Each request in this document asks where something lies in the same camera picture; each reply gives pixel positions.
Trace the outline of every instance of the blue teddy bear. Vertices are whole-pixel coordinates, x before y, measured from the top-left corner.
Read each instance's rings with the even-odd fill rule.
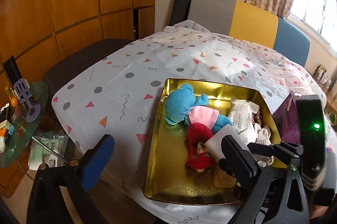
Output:
[[[225,125],[232,125],[230,119],[220,114],[218,110],[204,107],[208,103],[206,94],[202,94],[196,99],[193,94],[193,87],[190,84],[183,84],[179,89],[168,95],[164,106],[165,120],[170,125],[176,125],[183,120],[187,125],[202,123],[210,128],[214,134]]]

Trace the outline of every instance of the golden metal tray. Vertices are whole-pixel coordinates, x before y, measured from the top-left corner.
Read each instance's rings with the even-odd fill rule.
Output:
[[[227,115],[232,96],[252,101],[260,106],[263,126],[271,130],[271,142],[281,142],[269,108],[257,90],[207,81],[168,78],[165,82],[153,129],[147,173],[143,188],[148,199],[183,205],[218,205],[237,202],[233,198],[233,188],[214,186],[214,169],[198,173],[185,166],[188,158],[186,146],[186,125],[183,122],[169,125],[165,121],[164,103],[171,91],[182,84],[193,86],[194,94],[207,94],[209,107]],[[285,167],[274,159],[274,167]]]

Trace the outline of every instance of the red knitted item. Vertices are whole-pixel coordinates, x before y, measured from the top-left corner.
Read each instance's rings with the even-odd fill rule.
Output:
[[[198,143],[205,143],[213,136],[212,131],[200,123],[193,123],[187,129],[189,157],[186,165],[193,169],[206,169],[214,165],[208,152],[197,154]]]

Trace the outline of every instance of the window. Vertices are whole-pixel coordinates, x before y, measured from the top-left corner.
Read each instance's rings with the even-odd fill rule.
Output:
[[[291,13],[321,34],[337,51],[337,0],[294,0]]]

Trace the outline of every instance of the yellow headboard panel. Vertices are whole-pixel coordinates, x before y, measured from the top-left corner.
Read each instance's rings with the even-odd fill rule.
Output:
[[[229,35],[272,48],[277,24],[276,15],[247,3],[236,1]]]

